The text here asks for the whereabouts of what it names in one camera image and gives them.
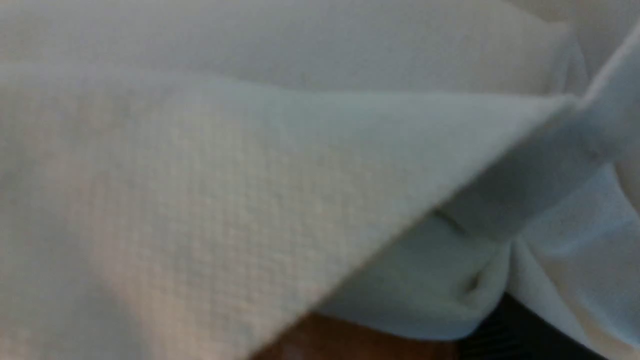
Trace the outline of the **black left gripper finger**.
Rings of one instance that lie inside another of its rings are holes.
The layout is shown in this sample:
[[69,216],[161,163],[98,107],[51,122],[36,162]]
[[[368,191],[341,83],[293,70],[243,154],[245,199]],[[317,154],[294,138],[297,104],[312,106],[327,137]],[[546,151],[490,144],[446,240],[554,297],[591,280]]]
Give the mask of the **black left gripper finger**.
[[457,342],[459,360],[603,360],[509,294],[469,336]]

